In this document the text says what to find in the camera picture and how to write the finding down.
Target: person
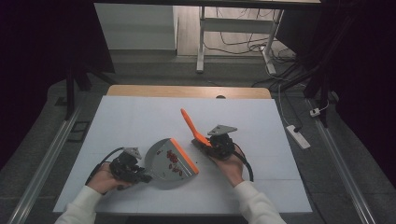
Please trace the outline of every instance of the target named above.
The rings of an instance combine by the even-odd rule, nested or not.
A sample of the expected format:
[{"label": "person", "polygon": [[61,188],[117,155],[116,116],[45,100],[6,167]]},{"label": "person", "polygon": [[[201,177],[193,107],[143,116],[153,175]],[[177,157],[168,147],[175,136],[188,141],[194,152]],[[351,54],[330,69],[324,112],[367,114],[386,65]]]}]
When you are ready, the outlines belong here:
[{"label": "person", "polygon": [[[242,154],[239,147],[235,147],[235,150]],[[239,200],[239,210],[249,224],[286,223],[271,201],[262,192],[258,192],[252,182],[243,179],[243,163],[235,155],[232,155],[227,161],[211,159],[233,187]],[[82,188],[76,199],[66,206],[65,212],[55,223],[93,223],[96,217],[95,206],[104,193],[117,186],[129,187],[131,184],[115,179],[110,173],[109,163],[104,163],[87,186]]]}]

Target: white long-sleeve shirt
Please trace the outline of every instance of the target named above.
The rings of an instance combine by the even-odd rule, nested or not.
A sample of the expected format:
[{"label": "white long-sleeve shirt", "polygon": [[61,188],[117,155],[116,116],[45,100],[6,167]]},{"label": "white long-sleeve shirt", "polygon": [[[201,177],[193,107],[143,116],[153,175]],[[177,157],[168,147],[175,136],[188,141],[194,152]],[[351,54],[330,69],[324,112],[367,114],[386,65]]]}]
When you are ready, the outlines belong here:
[{"label": "white long-sleeve shirt", "polygon": [[[239,211],[249,224],[284,224],[271,201],[258,192],[253,183],[244,181],[234,188],[239,200]],[[76,199],[66,206],[66,211],[56,224],[90,224],[95,221],[95,206],[102,194],[84,186]]]}]

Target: white power strip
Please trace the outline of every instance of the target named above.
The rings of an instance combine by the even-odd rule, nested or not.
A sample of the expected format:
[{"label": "white power strip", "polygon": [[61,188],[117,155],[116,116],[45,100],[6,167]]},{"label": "white power strip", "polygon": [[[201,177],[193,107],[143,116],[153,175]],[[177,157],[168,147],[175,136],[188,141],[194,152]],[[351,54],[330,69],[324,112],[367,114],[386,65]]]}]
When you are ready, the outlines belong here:
[{"label": "white power strip", "polygon": [[309,143],[305,140],[305,138],[299,133],[295,133],[294,132],[294,125],[290,125],[288,127],[286,127],[286,130],[289,131],[289,134],[291,135],[291,137],[294,138],[294,140],[297,142],[297,144],[300,146],[300,148],[302,149],[307,149],[309,147],[311,147],[311,145],[309,145]]}]

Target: wooden floor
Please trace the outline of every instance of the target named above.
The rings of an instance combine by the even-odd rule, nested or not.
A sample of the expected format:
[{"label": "wooden floor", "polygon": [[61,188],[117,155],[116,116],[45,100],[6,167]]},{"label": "wooden floor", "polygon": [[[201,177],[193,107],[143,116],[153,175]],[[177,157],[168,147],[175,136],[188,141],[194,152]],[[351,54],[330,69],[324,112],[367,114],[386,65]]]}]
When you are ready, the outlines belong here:
[{"label": "wooden floor", "polygon": [[[196,56],[199,44],[199,8],[198,7],[177,7],[178,15],[178,31],[177,31],[177,55],[179,56]],[[267,20],[271,21],[274,16],[272,9],[257,8],[227,8],[215,7],[205,8],[206,18],[228,18],[228,19],[249,19],[249,20]],[[253,45],[260,45],[267,42],[265,39],[268,35],[260,34],[238,34],[238,33],[221,33],[221,32],[205,32],[204,43],[207,46],[205,55],[211,56],[238,56],[238,57],[262,57],[258,49],[255,52],[242,53],[249,50]],[[279,52],[286,49],[283,44],[276,41],[272,49]],[[284,51],[290,56],[293,54],[291,50]]]}]

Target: gray carpet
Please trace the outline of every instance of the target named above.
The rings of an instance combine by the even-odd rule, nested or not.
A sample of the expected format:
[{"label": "gray carpet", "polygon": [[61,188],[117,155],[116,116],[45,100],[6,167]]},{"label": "gray carpet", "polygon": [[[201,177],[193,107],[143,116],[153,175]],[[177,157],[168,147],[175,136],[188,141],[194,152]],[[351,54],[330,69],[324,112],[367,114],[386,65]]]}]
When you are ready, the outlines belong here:
[{"label": "gray carpet", "polygon": [[[287,64],[279,64],[276,68],[281,72],[287,66]],[[115,63],[115,67],[117,74],[109,76],[120,84],[250,87],[253,83],[268,78],[262,63],[206,63],[205,73],[202,75],[197,75],[195,63],[189,62]],[[77,91],[78,98],[81,94],[86,94],[88,97],[77,119],[79,125],[89,125],[101,97],[106,94],[109,87],[103,80],[92,75],[89,77],[92,89],[88,92]],[[256,87],[268,87],[272,82],[267,81]],[[305,189],[314,212],[310,214],[281,214],[281,216],[288,223],[361,223],[351,197],[318,134],[315,121],[309,116],[309,108],[302,96],[301,89],[299,87],[287,91],[290,103],[282,93],[281,104],[284,118],[288,123],[297,126],[300,121],[294,114],[298,115],[304,125],[301,133],[312,146],[308,150],[301,150],[289,138],[292,153],[304,179]],[[279,103],[277,93],[274,92],[272,95]],[[6,223],[9,220],[14,207],[63,122],[65,106],[58,102],[60,97],[65,97],[64,81],[49,89],[49,98],[40,117],[14,156],[1,170],[0,223]],[[334,110],[334,104],[329,106],[328,121],[329,129],[342,149],[351,173],[371,206],[377,222],[396,223],[395,188],[388,182],[359,139],[339,119]],[[78,139],[81,137],[83,137],[82,133],[68,135],[69,141],[65,143],[55,162],[26,223],[53,223],[59,216],[51,211],[78,155],[82,145],[82,141],[78,141]],[[185,223],[186,221],[201,223],[203,220],[197,217],[187,219],[184,217],[180,220],[150,217],[128,219],[128,217],[115,217],[107,214],[98,214],[96,219],[96,223]],[[244,221],[243,219],[234,221],[234,223],[239,222],[243,223]],[[205,223],[210,223],[210,219],[205,219]]]}]

